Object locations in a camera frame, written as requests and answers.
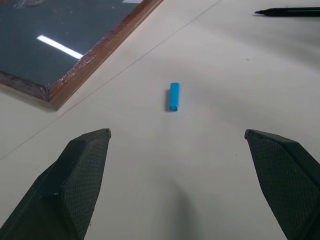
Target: white table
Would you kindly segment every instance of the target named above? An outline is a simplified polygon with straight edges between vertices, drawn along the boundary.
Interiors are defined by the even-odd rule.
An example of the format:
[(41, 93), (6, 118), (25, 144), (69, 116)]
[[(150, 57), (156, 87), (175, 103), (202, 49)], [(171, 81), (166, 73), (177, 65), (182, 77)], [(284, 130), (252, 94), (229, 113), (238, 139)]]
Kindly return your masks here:
[(320, 160), (320, 19), (253, 12), (317, 4), (165, 0), (59, 111), (1, 91), (0, 224), (68, 141), (110, 128), (87, 240), (285, 240), (244, 134)]

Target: black marker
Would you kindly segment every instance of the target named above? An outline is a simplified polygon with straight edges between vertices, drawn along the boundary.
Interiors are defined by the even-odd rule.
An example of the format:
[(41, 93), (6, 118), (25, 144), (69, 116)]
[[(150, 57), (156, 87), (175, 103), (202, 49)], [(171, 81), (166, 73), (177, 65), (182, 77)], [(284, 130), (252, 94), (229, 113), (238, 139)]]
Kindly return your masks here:
[(320, 17), (320, 7), (270, 8), (255, 13), (269, 17)]

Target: textured rubber pad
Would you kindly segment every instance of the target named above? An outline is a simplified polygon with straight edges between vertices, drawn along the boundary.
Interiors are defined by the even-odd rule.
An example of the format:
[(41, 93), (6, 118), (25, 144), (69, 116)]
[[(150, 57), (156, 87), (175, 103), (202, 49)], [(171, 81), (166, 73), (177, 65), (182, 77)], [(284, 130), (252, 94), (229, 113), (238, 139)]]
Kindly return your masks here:
[(297, 142), (247, 130), (261, 190), (288, 240), (319, 240), (320, 165)]
[(111, 132), (84, 134), (33, 183), (0, 229), (1, 240), (83, 240), (104, 174)]

